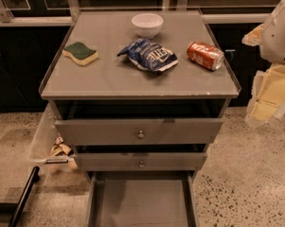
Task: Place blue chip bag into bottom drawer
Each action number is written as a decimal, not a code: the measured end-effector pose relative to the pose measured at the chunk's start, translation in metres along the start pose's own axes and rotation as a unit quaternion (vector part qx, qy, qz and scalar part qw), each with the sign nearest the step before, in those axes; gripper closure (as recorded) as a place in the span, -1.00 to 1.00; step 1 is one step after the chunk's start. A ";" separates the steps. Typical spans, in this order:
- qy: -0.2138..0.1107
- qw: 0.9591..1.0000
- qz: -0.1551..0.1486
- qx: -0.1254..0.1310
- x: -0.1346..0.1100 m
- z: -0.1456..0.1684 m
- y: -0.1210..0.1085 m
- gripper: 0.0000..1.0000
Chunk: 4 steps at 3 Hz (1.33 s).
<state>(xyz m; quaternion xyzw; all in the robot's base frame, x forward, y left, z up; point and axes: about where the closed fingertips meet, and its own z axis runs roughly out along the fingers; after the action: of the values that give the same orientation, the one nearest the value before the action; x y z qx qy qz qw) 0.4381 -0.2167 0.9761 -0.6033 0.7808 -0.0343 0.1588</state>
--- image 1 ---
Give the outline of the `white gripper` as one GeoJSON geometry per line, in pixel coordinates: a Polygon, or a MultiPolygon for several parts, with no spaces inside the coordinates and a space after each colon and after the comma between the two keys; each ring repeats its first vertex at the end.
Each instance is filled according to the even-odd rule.
{"type": "Polygon", "coordinates": [[[265,72],[257,71],[246,110],[245,122],[259,127],[285,114],[285,0],[278,3],[263,25],[247,33],[241,42],[260,45],[261,57],[272,63],[265,72]]]}

